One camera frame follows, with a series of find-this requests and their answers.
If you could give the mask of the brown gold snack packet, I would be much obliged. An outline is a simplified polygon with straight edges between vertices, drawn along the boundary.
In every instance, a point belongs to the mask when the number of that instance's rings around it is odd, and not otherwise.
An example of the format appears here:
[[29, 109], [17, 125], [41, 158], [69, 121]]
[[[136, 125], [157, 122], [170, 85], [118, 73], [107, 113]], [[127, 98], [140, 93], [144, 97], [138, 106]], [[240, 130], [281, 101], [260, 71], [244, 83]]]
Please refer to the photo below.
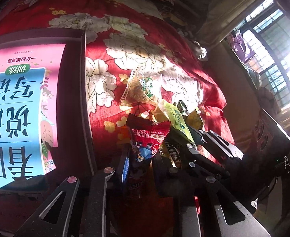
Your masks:
[[185, 120], [186, 124], [188, 126], [191, 126], [192, 128], [196, 129], [196, 130], [202, 130], [204, 123], [203, 120], [200, 116], [200, 111], [195, 109], [194, 111], [192, 111], [186, 118]]

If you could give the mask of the yellow green snack packet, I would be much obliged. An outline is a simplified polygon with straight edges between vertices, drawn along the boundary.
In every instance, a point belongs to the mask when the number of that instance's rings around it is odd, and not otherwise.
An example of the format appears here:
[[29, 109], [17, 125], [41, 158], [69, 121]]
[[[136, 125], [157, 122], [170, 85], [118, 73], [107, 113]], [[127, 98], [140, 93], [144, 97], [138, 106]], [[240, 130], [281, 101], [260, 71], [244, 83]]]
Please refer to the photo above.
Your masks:
[[175, 105], [161, 99], [153, 112], [153, 116], [157, 122], [170, 121], [173, 128], [184, 134], [191, 142], [194, 142], [182, 114]]

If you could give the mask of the brown Snickers bar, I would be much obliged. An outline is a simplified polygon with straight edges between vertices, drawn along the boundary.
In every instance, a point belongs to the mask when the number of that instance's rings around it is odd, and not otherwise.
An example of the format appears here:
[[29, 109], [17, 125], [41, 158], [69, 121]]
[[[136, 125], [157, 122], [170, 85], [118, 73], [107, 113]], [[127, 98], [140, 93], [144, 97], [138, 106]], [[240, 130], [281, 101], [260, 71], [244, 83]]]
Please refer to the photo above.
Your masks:
[[160, 147], [162, 163], [168, 168], [174, 167], [181, 170], [183, 157], [181, 152], [184, 151], [187, 143], [190, 143], [187, 137], [172, 127]]

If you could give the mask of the red snack packet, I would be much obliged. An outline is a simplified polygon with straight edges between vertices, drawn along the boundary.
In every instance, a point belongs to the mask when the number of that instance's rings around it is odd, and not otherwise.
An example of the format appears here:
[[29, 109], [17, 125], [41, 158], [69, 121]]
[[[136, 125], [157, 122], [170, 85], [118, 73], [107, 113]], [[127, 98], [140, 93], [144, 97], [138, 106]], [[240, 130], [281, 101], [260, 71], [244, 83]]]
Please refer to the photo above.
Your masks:
[[145, 147], [147, 144], [151, 143], [152, 157], [159, 152], [161, 144], [166, 135], [170, 132], [171, 124], [169, 121], [153, 122], [130, 113], [126, 121], [126, 126], [129, 128], [131, 147], [137, 159], [137, 147], [139, 146]]

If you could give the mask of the blue snack packet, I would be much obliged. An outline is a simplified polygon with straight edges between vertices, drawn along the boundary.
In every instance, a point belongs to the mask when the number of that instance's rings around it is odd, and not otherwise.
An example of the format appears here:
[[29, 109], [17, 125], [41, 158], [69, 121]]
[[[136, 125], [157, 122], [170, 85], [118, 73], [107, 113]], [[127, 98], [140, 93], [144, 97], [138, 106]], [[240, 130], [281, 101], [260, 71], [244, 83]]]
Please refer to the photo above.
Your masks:
[[151, 143], [147, 144], [145, 147], [144, 146], [139, 146], [138, 148], [138, 156], [136, 161], [138, 163], [145, 161], [147, 159], [150, 159], [152, 157], [152, 145]]

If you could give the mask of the clear rice cracker packet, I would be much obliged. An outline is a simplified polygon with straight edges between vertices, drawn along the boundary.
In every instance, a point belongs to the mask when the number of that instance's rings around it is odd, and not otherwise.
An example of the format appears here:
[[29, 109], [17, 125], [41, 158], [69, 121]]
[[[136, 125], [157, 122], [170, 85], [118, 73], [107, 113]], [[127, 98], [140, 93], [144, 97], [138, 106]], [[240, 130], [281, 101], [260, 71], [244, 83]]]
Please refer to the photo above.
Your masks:
[[162, 99], [162, 75], [145, 73], [140, 67], [131, 72], [127, 86], [120, 99], [121, 106], [144, 103], [156, 106]]

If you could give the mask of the dark green snack packet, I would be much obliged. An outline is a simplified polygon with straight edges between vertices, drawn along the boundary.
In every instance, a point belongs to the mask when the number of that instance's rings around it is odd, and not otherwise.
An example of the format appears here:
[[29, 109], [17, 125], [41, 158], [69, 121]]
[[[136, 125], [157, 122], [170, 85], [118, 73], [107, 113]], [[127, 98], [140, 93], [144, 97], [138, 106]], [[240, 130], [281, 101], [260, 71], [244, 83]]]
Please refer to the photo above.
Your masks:
[[177, 107], [177, 109], [179, 110], [181, 115], [186, 116], [186, 117], [189, 115], [189, 111], [187, 109], [187, 106], [185, 105], [185, 103], [182, 100], [174, 102], [173, 105]]

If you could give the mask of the red floral quilt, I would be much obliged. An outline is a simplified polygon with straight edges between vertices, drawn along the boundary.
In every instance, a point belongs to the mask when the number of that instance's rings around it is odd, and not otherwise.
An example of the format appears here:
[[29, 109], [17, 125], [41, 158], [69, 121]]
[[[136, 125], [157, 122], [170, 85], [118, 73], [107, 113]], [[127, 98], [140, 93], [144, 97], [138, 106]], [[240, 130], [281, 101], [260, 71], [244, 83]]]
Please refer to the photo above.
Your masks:
[[[157, 10], [138, 0], [16, 0], [0, 16], [0, 36], [36, 29], [80, 30], [85, 34], [84, 88], [89, 119], [89, 162], [93, 172], [79, 178], [89, 189], [91, 177], [129, 148], [129, 114], [153, 119], [154, 105], [121, 106], [131, 72], [162, 75], [162, 99], [182, 100], [189, 111], [203, 109], [205, 129], [233, 141], [223, 116], [225, 97], [202, 68], [187, 42]], [[0, 193], [0, 230], [16, 232], [58, 187], [42, 194]]]

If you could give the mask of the window with metal grille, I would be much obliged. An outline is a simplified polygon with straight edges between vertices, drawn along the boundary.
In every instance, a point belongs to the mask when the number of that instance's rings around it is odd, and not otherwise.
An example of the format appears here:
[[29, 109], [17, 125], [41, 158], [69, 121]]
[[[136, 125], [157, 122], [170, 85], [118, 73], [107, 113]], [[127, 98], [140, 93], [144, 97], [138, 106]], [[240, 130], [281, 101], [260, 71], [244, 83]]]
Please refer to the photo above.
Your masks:
[[275, 0], [264, 0], [233, 30], [245, 64], [282, 110], [290, 107], [290, 17]]

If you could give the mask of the beige curtain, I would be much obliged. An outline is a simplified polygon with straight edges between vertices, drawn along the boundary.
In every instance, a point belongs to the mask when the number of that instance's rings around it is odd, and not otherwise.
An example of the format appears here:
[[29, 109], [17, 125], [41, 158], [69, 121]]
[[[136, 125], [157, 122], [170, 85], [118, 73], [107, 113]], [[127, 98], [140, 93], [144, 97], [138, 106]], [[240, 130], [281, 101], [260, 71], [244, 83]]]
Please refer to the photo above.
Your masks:
[[212, 49], [264, 0], [212, 0], [206, 20], [195, 38]]

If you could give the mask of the pink blue children's book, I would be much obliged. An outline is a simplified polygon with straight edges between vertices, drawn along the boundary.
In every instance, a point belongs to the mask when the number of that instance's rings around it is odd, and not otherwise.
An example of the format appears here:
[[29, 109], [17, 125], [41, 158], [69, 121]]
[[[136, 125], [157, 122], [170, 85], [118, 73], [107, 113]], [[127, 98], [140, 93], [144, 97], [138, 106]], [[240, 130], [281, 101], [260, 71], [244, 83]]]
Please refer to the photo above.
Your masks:
[[0, 188], [55, 170], [57, 85], [65, 44], [0, 49]]

